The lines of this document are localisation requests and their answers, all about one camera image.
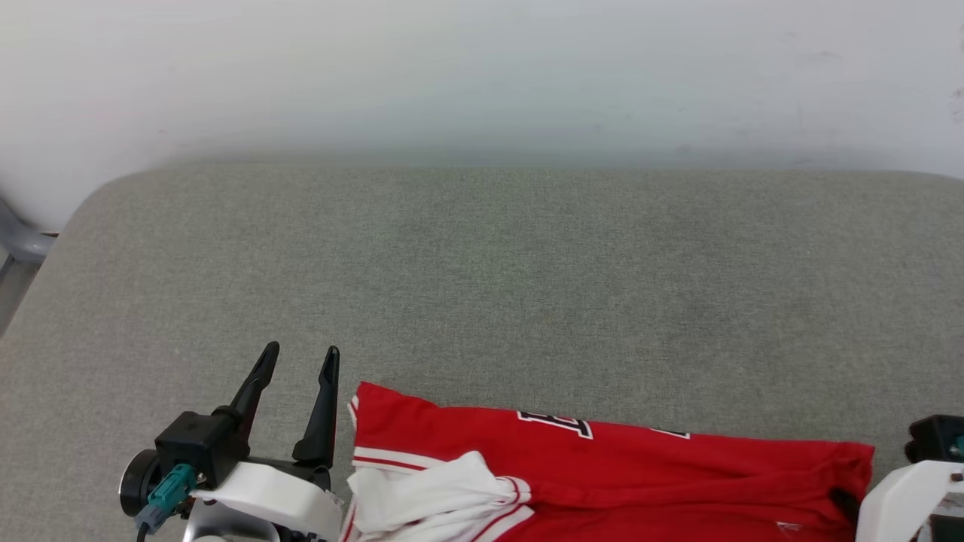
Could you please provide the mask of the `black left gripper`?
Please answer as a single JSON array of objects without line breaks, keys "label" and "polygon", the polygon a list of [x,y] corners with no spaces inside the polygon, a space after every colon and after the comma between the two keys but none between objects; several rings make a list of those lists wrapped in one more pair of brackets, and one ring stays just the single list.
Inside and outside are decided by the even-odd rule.
[{"label": "black left gripper", "polygon": [[[262,392],[270,384],[280,345],[269,342],[256,361],[245,381],[228,405],[214,409],[214,416],[226,416],[232,422],[232,433],[248,443]],[[271,458],[248,457],[248,463],[274,467],[289,476],[309,481],[324,490],[331,489],[331,477],[327,469],[333,467],[335,432],[337,432],[338,386],[340,385],[340,350],[328,347],[324,363],[318,374],[318,394],[304,430],[303,438],[294,446],[294,461]],[[120,486],[118,498],[123,512],[134,517],[145,505],[148,496],[161,483],[164,473],[154,449],[138,453],[128,464]]]}]

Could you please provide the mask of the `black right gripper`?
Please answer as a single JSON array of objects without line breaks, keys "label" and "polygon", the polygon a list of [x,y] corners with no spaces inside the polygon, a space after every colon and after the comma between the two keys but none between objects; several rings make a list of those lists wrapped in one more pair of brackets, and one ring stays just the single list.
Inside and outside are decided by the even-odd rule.
[{"label": "black right gripper", "polygon": [[[840,514],[851,525],[857,525],[861,501],[843,488],[831,488],[828,496]],[[932,514],[927,521],[927,528],[929,528],[929,539],[927,539],[929,541],[964,541],[964,518],[962,517]]]}]

